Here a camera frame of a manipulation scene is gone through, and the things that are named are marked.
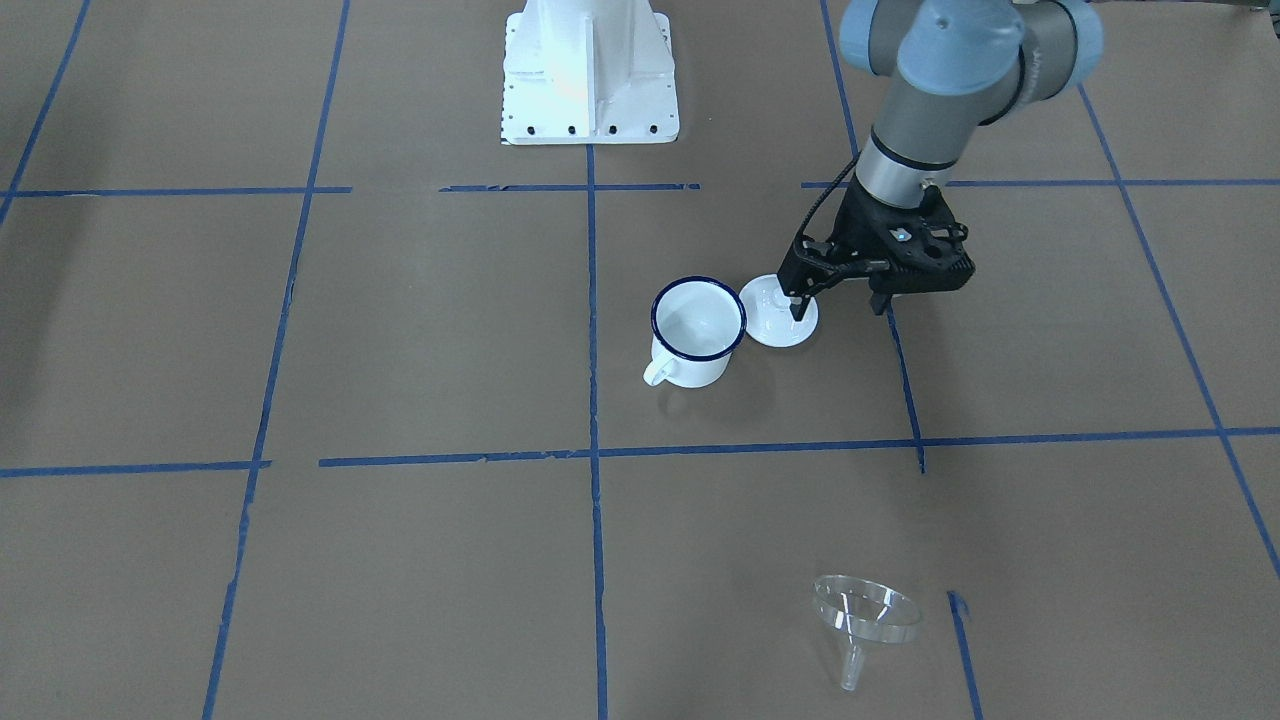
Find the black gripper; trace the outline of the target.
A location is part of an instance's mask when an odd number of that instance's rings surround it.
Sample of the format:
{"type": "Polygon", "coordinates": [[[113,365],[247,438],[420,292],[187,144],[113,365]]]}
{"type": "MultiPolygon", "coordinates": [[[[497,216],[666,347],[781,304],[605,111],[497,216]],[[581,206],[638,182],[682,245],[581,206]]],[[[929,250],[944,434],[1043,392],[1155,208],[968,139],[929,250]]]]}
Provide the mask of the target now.
{"type": "Polygon", "coordinates": [[[806,234],[822,204],[838,188],[832,182],[812,205],[778,269],[794,322],[805,322],[812,299],[845,281],[865,279],[874,316],[886,316],[893,296],[951,292],[975,274],[964,243],[969,229],[957,222],[941,188],[925,188],[916,208],[896,208],[854,182],[844,192],[835,224],[823,240],[806,234]]]}

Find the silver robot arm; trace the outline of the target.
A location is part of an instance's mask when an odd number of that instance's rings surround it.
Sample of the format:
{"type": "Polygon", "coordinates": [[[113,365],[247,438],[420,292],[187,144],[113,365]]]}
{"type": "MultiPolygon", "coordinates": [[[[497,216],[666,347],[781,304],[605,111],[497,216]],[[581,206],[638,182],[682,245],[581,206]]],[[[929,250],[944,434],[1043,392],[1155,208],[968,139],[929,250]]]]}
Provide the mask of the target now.
{"type": "Polygon", "coordinates": [[[1080,85],[1105,53],[1087,1],[852,1],[850,64],[890,81],[824,240],[797,231],[777,273],[801,320],[817,295],[864,279],[876,314],[900,295],[951,292],[975,273],[943,188],[977,129],[1080,85]]]}

